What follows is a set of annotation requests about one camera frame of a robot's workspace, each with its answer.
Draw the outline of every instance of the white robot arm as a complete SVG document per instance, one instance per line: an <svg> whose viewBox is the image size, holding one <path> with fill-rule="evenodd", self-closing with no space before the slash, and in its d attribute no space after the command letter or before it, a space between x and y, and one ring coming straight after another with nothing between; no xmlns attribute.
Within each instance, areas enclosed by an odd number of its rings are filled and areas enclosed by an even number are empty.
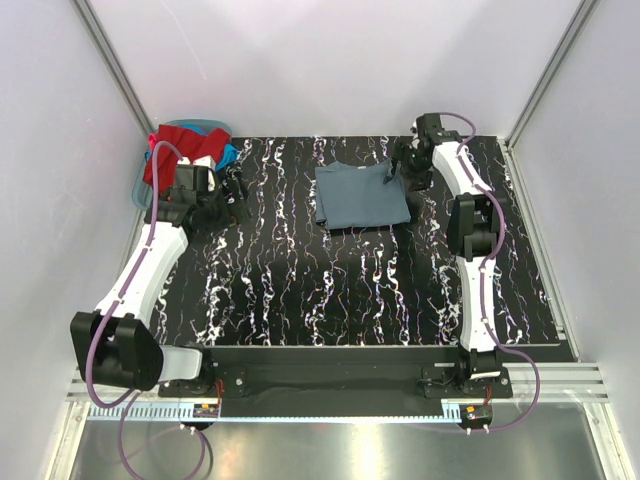
<svg viewBox="0 0 640 480"><path fill-rule="evenodd" d="M184 159L177 165L173 186L158 202L151 243L148 211L140 241L113 288L92 313L75 315L71 336L83 379L90 346L97 342L92 369L96 384L139 390L176 379L213 384L212 362L205 358L205 349L158 345L148 328L160 289L190 237L232 223L214 167L211 157L193 163ZM133 270L135 275L122 293ZM110 310L105 331L95 339L97 326Z"/></svg>
<svg viewBox="0 0 640 480"><path fill-rule="evenodd" d="M434 149L433 166L442 174L447 186L454 197L461 194L483 195L478 186L483 190L491 191L478 175L473 165L469 161L466 149L462 149L460 157L466 164L467 171L471 172L473 181L466 174L460 160L458 159L459 142L445 142ZM482 312L480 309L480 291L484 292L484 304L487 312L489 326L495 330L493 320L493 270L495 260L488 260L485 263L484 288L480 289L480 264L484 256L468 259L456 256L456 264L460 272L462 281L462 334L460 344L468 351L490 352L496 347L495 343L487 333L483 324Z"/></svg>
<svg viewBox="0 0 640 480"><path fill-rule="evenodd" d="M410 182L410 189L429 188L433 169L444 177L454 203L447 228L449 251L456 257L462 282L462 334L459 361L455 367L460 390L474 390L477 382L489 382L504 375L499 350L489 335L495 331L493 318L492 252L500 231L495 205L487 192L492 189L478 175L456 131L442 127L440 114L425 114L413 124L413 139L399 142L393 152L385 181L398 166Z"/></svg>

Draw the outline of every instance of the white wall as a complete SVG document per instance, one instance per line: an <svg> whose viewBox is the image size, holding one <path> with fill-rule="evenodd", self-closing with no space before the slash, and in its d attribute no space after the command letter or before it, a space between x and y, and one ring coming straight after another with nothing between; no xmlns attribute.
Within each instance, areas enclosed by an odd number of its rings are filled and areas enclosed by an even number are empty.
<svg viewBox="0 0 640 480"><path fill-rule="evenodd" d="M92 0L156 123L407 134L456 111L505 136L579 0Z"/></svg>
<svg viewBox="0 0 640 480"><path fill-rule="evenodd" d="M601 2L516 146L585 360L640 472L640 3Z"/></svg>
<svg viewBox="0 0 640 480"><path fill-rule="evenodd" d="M0 5L0 477L35 479L69 323L115 280L144 138L68 0Z"/></svg>

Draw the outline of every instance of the pile of clothes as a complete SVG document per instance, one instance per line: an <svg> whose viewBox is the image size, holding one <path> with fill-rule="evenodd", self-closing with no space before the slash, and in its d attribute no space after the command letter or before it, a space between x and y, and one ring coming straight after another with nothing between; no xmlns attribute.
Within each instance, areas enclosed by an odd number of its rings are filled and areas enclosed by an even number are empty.
<svg viewBox="0 0 640 480"><path fill-rule="evenodd" d="M156 133L149 135L149 152L142 179L148 185L152 182L151 162L149 158L156 144L165 140L173 144L178 151L190 160L211 155L216 162L216 171L233 162L237 150L229 143L231 135L222 128L207 133L197 125L160 125ZM158 151L158 187L160 194L173 185L178 157L169 148Z"/></svg>

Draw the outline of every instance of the red cloth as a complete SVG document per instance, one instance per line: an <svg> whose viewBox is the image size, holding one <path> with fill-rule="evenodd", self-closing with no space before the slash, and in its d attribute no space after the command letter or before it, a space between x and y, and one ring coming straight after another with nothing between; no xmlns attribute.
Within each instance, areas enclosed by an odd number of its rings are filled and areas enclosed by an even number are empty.
<svg viewBox="0 0 640 480"><path fill-rule="evenodd" d="M197 160L211 155L215 162L218 163L222 160L224 147L230 138L231 136L221 128L216 128L209 135L205 136L188 128L160 125L154 139L156 142L166 140L172 143L182 156L188 157L189 160ZM178 157L175 156L171 149L167 147L160 148L158 152L158 190L160 193L163 193L173 185L177 164ZM145 183L152 185L153 171L151 169L151 159L147 162L142 178Z"/></svg>

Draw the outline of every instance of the folded gray shirt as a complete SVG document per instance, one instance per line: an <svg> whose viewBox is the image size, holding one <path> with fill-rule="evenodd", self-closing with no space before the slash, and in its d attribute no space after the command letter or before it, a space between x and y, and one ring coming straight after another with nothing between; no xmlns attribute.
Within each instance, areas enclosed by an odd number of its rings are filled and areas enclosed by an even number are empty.
<svg viewBox="0 0 640 480"><path fill-rule="evenodd" d="M383 183L388 170L388 161L372 167L339 162L316 167L316 222L332 230L411 221L401 176Z"/></svg>

